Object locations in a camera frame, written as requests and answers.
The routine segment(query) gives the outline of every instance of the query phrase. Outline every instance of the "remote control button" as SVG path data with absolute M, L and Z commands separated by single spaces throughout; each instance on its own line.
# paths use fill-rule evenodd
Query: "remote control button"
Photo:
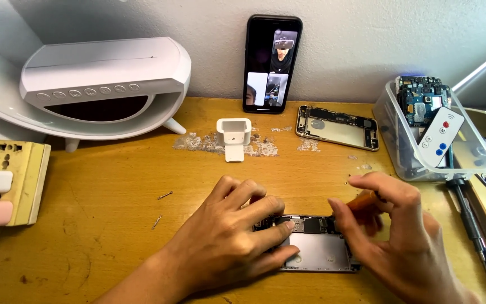
M 110 90 L 110 88 L 107 88 L 105 86 L 101 86 L 99 91 L 104 95 L 108 95 L 108 94 L 112 93 L 112 90 Z
M 117 92 L 117 93 L 125 93 L 125 86 L 114 86 L 113 89 Z
M 54 92 L 52 93 L 52 95 L 57 98 L 57 99 L 63 99 L 65 98 L 67 95 L 65 95 L 65 93 L 63 92 Z
M 80 91 L 77 91 L 77 90 L 70 90 L 69 91 L 69 95 L 74 97 L 74 98 L 78 98 L 80 97 L 82 94 L 80 93 Z
M 129 90 L 132 92 L 138 92 L 140 90 L 140 86 L 135 83 L 129 84 Z
M 89 89 L 89 88 L 85 89 L 84 90 L 84 93 L 86 95 L 88 95 L 88 96 L 95 96 L 95 95 L 97 95 L 97 91 L 95 91 L 93 89 Z
M 38 93 L 37 98 L 42 100 L 42 101 L 48 101 L 51 99 L 50 95 L 44 94 L 44 93 Z

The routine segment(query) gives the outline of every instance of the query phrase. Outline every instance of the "hand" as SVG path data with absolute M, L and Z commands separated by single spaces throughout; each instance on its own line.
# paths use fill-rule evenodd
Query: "hand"
M 248 200 L 251 205 L 241 208 Z M 271 214 L 282 214 L 284 203 L 252 181 L 223 176 L 196 212 L 159 252 L 173 269 L 179 293 L 186 295 L 276 270 L 299 249 L 282 246 L 292 233 L 287 221 L 264 231 L 252 226 Z
M 377 203 L 374 214 L 367 210 L 364 218 L 355 218 L 340 200 L 328 200 L 337 227 L 363 266 L 407 303 L 479 303 L 453 273 L 444 250 L 442 228 L 421 210 L 417 188 L 379 172 L 352 176 L 348 182 L 356 188 L 377 191 L 387 201 Z M 389 240 L 372 241 L 358 222 L 374 234 L 381 223 L 375 216 L 381 212 L 391 218 Z

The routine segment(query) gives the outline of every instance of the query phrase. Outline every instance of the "yellow power socket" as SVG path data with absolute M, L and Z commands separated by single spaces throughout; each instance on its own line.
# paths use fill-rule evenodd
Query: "yellow power socket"
M 37 221 L 50 150 L 49 144 L 0 140 L 0 170 L 12 172 L 10 190 L 0 193 L 0 200 L 12 202 L 7 226 Z

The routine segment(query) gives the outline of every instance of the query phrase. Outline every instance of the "speaker stand leg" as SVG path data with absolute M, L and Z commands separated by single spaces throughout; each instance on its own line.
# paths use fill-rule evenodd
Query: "speaker stand leg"
M 187 130 L 185 130 L 185 128 L 183 128 L 182 125 L 180 125 L 177 121 L 175 121 L 175 119 L 169 119 L 167 120 L 164 124 L 163 124 L 164 127 L 174 131 L 174 133 L 176 134 L 185 134 L 187 133 Z
M 76 138 L 65 138 L 65 151 L 67 151 L 67 153 L 76 151 L 78 143 L 80 143 L 80 140 Z

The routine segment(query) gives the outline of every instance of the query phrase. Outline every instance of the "black screwdriver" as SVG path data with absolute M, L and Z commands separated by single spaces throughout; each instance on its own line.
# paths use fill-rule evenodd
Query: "black screwdriver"
M 455 196 L 457 197 L 458 204 L 461 207 L 461 219 L 464 224 L 464 228 L 466 229 L 469 239 L 471 239 L 474 243 L 476 252 L 480 256 L 486 270 L 486 246 L 481 238 L 481 232 L 477 226 L 474 214 L 472 213 L 468 202 L 464 199 L 464 195 L 462 194 L 461 186 L 464 185 L 464 180 L 461 178 L 456 178 L 454 180 L 445 182 L 445 184 L 449 189 L 453 190 Z

